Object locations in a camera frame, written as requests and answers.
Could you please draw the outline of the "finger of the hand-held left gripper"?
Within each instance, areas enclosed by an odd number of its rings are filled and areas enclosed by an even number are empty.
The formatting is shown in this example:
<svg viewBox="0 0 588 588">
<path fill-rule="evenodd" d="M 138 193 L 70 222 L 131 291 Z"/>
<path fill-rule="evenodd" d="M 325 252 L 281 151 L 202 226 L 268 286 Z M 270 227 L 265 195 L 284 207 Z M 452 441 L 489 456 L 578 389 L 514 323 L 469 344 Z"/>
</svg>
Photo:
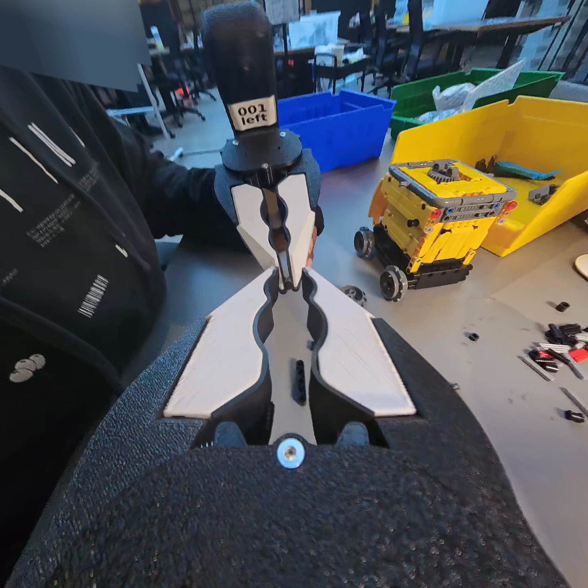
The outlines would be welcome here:
<svg viewBox="0 0 588 588">
<path fill-rule="evenodd" d="M 274 232 L 279 289 L 296 291 L 308 264 L 315 232 L 316 214 L 311 208 L 306 176 L 295 174 L 281 181 L 277 202 L 283 218 L 282 227 Z"/>
<path fill-rule="evenodd" d="M 262 215 L 266 202 L 263 191 L 246 183 L 231 187 L 237 216 L 237 230 L 250 253 L 263 270 L 279 269 L 279 289 L 293 290 L 288 253 L 277 253 L 270 242 L 272 230 Z"/>
</svg>

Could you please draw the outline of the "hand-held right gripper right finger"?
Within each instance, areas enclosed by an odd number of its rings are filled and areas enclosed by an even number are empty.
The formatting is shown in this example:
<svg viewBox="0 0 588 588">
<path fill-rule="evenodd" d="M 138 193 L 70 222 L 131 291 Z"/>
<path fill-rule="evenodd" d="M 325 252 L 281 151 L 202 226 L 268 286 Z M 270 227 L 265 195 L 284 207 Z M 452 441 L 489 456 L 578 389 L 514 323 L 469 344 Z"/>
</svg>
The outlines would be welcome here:
<svg viewBox="0 0 588 588">
<path fill-rule="evenodd" d="M 311 268 L 301 284 L 314 343 L 308 402 L 316 442 L 335 443 L 358 422 L 369 442 L 385 443 L 380 420 L 417 414 L 384 341 L 390 326 Z"/>
</svg>

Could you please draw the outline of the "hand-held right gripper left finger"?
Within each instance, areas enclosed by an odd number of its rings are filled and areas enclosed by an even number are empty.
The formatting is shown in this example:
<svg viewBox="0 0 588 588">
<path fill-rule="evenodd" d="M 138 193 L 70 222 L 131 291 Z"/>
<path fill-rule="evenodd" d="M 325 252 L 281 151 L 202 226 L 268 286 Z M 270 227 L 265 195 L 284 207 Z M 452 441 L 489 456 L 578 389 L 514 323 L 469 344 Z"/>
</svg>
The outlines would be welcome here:
<svg viewBox="0 0 588 588">
<path fill-rule="evenodd" d="M 265 342 L 271 333 L 279 271 L 264 271 L 206 318 L 164 407 L 166 419 L 202 420 L 196 443 L 234 422 L 247 443 L 268 443 L 272 382 Z"/>
</svg>

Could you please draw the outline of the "yellow toy brick vehicle model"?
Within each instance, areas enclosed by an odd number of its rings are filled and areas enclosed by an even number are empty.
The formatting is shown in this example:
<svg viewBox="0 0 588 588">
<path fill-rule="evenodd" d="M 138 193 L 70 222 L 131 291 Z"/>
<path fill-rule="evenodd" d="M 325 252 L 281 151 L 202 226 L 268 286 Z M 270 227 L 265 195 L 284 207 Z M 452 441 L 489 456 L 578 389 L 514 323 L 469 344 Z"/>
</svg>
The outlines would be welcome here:
<svg viewBox="0 0 588 588">
<path fill-rule="evenodd" d="M 517 192 L 456 159 L 390 164 L 369 207 L 354 247 L 384 270 L 382 296 L 397 302 L 409 290 L 464 281 L 494 225 L 517 207 Z"/>
</svg>

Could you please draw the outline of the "pile of black brick parts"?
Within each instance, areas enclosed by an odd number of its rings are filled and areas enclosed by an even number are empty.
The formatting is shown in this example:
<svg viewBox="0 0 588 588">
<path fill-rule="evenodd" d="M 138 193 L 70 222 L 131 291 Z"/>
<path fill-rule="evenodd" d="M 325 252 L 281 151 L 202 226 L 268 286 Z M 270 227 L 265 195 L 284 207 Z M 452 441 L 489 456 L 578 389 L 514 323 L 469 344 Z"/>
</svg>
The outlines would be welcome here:
<svg viewBox="0 0 588 588">
<path fill-rule="evenodd" d="M 547 382 L 554 382 L 562 368 L 587 381 L 587 327 L 550 323 L 543 340 L 532 343 L 518 358 Z"/>
</svg>

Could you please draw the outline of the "yellow storage bin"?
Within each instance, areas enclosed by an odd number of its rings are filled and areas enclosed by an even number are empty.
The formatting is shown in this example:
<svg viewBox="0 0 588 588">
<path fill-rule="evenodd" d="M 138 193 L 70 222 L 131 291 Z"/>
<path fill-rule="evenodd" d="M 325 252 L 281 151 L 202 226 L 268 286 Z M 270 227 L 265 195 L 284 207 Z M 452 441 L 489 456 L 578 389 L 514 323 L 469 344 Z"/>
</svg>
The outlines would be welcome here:
<svg viewBox="0 0 588 588">
<path fill-rule="evenodd" d="M 519 96 L 401 132 L 390 162 L 457 159 L 474 166 L 491 157 L 543 173 L 557 190 L 543 205 L 528 198 L 532 182 L 504 178 L 518 195 L 507 222 L 482 248 L 504 257 L 587 210 L 587 104 Z"/>
</svg>

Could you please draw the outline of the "person's left forearm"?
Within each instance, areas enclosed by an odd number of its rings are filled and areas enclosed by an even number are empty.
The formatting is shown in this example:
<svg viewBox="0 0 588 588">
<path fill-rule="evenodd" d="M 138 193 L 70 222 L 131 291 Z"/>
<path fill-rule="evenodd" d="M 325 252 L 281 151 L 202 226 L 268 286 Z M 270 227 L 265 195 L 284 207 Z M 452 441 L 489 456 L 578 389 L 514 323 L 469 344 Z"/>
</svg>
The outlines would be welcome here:
<svg viewBox="0 0 588 588">
<path fill-rule="evenodd" d="M 120 138 L 117 166 L 156 239 L 188 236 L 201 245 L 246 252 L 217 199 L 213 168 L 186 168 L 151 151 L 132 128 L 113 121 Z"/>
</svg>

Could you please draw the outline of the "grey desk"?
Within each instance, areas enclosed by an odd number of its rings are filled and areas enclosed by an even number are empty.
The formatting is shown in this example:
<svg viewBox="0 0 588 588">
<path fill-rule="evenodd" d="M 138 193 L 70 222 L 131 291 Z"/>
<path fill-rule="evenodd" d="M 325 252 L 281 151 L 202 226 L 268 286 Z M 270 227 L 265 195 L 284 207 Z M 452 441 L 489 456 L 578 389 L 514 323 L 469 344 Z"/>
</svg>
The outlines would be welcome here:
<svg viewBox="0 0 588 588">
<path fill-rule="evenodd" d="M 65 547 L 46 586 L 587 587 L 567 578 L 523 516 L 499 455 L 460 393 L 381 321 L 416 416 L 384 418 L 384 446 L 196 443 L 155 419 L 156 385 L 188 330 L 133 384 L 136 476 Z"/>
</svg>

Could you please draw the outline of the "blue storage bin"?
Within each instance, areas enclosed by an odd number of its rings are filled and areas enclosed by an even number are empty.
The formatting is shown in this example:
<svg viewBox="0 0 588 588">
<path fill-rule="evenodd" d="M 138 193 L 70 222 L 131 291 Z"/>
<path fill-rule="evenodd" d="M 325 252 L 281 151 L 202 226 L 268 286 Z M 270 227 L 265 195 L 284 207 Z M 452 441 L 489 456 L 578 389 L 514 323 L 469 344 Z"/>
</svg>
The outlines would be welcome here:
<svg viewBox="0 0 588 588">
<path fill-rule="evenodd" d="M 322 173 L 380 157 L 396 101 L 341 90 L 281 99 L 279 124 L 300 137 Z"/>
</svg>

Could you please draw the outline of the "green storage bin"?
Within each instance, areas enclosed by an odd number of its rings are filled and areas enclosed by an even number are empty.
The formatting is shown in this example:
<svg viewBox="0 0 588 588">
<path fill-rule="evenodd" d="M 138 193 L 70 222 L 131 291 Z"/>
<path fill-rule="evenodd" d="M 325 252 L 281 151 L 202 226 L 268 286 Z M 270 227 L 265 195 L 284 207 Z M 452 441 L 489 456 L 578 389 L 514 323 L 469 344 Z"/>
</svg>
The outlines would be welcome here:
<svg viewBox="0 0 588 588">
<path fill-rule="evenodd" d="M 404 130 L 421 126 L 418 117 L 435 110 L 432 95 L 435 87 L 439 86 L 440 90 L 444 91 L 451 86 L 464 83 L 477 86 L 497 73 L 499 69 L 496 68 L 474 68 L 470 72 L 461 70 L 394 86 L 390 96 L 396 101 L 389 125 L 391 139 L 396 140 Z M 476 101 L 474 108 L 485 107 L 502 100 L 512 103 L 519 95 L 548 98 L 565 75 L 565 72 L 555 70 L 524 70 L 512 89 L 483 97 Z"/>
</svg>

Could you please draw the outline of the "person in black hoodie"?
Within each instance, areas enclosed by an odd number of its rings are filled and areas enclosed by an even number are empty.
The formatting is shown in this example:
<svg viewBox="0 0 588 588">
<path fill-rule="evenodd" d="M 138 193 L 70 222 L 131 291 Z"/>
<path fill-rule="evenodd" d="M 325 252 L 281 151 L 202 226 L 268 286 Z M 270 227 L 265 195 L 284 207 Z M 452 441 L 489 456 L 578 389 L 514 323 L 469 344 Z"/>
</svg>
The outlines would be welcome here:
<svg viewBox="0 0 588 588">
<path fill-rule="evenodd" d="M 188 179 L 85 85 L 1 67 L 1 582 L 151 332 Z"/>
</svg>

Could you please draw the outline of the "white plastic bag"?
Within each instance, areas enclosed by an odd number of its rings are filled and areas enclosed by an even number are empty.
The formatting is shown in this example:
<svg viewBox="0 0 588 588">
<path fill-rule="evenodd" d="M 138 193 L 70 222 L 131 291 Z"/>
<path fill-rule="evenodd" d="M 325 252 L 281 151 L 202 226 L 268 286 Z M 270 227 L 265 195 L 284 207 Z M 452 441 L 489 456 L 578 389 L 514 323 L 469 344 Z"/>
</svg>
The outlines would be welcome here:
<svg viewBox="0 0 588 588">
<path fill-rule="evenodd" d="M 416 120 L 420 123 L 429 123 L 471 111 L 477 100 L 513 89 L 525 64 L 526 58 L 521 59 L 479 85 L 466 82 L 450 86 L 443 91 L 440 90 L 440 86 L 436 86 L 432 90 L 436 109 L 421 114 Z"/>
</svg>

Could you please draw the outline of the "teal brick separator tool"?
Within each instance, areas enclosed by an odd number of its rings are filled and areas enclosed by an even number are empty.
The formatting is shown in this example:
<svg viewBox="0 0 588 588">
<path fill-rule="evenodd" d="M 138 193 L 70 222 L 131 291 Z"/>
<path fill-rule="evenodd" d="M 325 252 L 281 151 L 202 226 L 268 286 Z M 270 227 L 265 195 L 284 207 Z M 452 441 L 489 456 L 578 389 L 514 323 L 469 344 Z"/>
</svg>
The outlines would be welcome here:
<svg viewBox="0 0 588 588">
<path fill-rule="evenodd" d="M 478 160 L 474 167 L 478 171 L 487 175 L 493 175 L 496 178 L 514 178 L 531 181 L 553 180 L 562 173 L 561 171 L 540 172 L 507 160 L 497 160 L 495 156 L 489 158 L 489 160 Z"/>
</svg>

